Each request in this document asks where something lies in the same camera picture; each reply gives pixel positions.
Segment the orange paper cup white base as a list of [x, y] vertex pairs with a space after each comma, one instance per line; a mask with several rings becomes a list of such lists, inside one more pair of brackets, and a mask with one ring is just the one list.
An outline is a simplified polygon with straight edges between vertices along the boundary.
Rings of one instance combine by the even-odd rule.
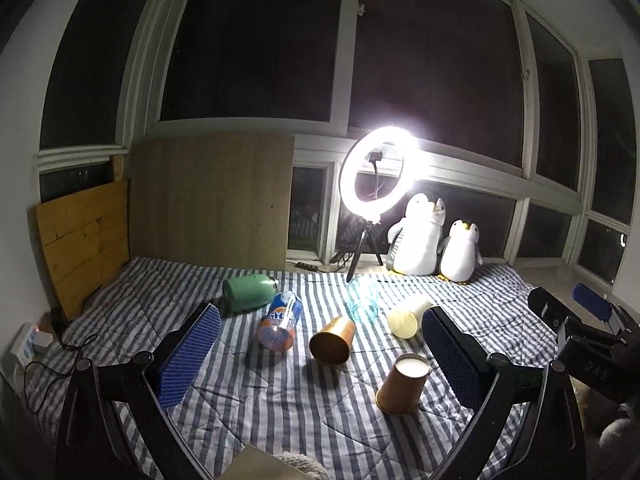
[[430, 364], [423, 356], [414, 353], [398, 356], [375, 395], [378, 408], [393, 416], [414, 412], [430, 369]]

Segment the green metal cup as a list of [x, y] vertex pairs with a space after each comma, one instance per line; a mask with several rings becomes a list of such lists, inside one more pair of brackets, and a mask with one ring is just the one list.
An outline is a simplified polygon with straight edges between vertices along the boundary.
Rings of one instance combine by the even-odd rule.
[[228, 314], [240, 314], [265, 307], [277, 292], [278, 281], [260, 273], [227, 278], [222, 283], [222, 296]]

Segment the cream white cup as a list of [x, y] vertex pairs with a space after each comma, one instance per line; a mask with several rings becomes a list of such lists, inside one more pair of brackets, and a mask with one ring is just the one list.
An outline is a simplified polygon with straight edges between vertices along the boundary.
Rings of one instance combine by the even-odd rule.
[[386, 313], [390, 332], [400, 339], [416, 336], [421, 328], [422, 316], [431, 307], [432, 300], [426, 295], [414, 295], [400, 300]]

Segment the orange plastic cup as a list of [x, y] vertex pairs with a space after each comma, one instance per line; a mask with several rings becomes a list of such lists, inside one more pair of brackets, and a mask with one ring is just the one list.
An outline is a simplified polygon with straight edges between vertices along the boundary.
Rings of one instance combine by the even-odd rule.
[[350, 357], [356, 325], [348, 316], [334, 318], [309, 341], [311, 355], [324, 365], [342, 365]]

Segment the clear blue plastic cup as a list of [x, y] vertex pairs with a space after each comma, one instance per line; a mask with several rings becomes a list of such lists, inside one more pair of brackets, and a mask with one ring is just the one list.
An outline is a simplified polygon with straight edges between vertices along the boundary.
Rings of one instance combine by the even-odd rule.
[[369, 275], [355, 276], [347, 285], [347, 309], [355, 322], [373, 322], [378, 318], [378, 281]]

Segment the white power strip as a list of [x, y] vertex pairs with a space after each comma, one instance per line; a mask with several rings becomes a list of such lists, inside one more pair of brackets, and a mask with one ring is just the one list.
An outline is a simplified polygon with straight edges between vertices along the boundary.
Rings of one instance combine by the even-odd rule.
[[36, 354], [44, 353], [54, 341], [53, 335], [32, 323], [24, 323], [10, 349], [10, 356], [26, 367]]

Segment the small white penguin plush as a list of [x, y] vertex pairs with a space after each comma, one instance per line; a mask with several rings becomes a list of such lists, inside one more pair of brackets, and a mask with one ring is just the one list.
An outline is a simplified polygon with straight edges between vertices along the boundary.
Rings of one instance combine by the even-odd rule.
[[480, 228], [471, 221], [456, 220], [440, 245], [439, 274], [446, 280], [464, 283], [483, 264], [480, 255]]

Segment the orange blue printed can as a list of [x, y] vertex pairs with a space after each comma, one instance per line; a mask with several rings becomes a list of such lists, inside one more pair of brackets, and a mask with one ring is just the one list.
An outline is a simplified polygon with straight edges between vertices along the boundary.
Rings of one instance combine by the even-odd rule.
[[259, 342], [275, 352], [287, 352], [295, 339], [296, 325], [303, 311], [302, 300], [286, 290], [273, 297], [269, 310], [257, 330]]

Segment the orange wooden headboard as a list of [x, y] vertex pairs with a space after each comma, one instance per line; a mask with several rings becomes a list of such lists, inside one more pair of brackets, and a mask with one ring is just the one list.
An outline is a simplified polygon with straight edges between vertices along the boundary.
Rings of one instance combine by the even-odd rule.
[[56, 299], [66, 318], [113, 283], [129, 261], [129, 182], [120, 180], [36, 207], [40, 242]]

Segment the striped blue white bedsheet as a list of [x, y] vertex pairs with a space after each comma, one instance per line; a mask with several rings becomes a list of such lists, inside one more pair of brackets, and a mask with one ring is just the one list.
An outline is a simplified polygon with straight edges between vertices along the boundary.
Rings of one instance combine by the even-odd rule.
[[[76, 346], [99, 365], [127, 362], [154, 349], [195, 307], [217, 299], [233, 274], [230, 268], [132, 260], [28, 372], [27, 400], [41, 433], [49, 441], [56, 438]], [[429, 477], [472, 414], [438, 367], [430, 370], [413, 413], [388, 416], [378, 409], [375, 393], [398, 356], [428, 355], [421, 337], [401, 340], [388, 330], [386, 312], [405, 298], [429, 296], [487, 352], [503, 353], [518, 365], [540, 367], [555, 356], [552, 331], [529, 311], [529, 284], [503, 264], [484, 266], [466, 285], [376, 276], [378, 318], [358, 323], [350, 357], [338, 367], [319, 364], [308, 342], [346, 313], [344, 276], [281, 272], [277, 279], [303, 304], [293, 347], [280, 354], [258, 342], [262, 311], [226, 318], [198, 378], [170, 411], [186, 443], [215, 476], [244, 446], [254, 445], [271, 454], [311, 456], [333, 479]]]

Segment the large white penguin plush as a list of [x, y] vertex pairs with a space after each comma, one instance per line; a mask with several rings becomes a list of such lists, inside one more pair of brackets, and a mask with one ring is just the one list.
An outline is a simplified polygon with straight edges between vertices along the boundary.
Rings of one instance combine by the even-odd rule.
[[446, 206], [440, 197], [431, 202], [424, 193], [414, 194], [405, 215], [387, 232], [386, 268], [405, 275], [433, 274], [445, 219]]

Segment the black power strip on sill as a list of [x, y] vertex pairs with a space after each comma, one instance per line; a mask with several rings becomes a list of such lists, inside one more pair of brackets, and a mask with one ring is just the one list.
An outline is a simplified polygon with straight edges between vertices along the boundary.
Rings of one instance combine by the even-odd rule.
[[303, 261], [297, 261], [296, 263], [294, 263], [294, 266], [296, 267], [296, 269], [302, 269], [309, 272], [321, 272], [318, 266]]

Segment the light wood panel board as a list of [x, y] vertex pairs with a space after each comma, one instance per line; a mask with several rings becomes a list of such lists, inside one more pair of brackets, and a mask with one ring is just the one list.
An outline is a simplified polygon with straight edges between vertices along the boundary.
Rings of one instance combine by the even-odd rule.
[[294, 139], [214, 133], [146, 140], [132, 152], [135, 256], [281, 270], [288, 250]]

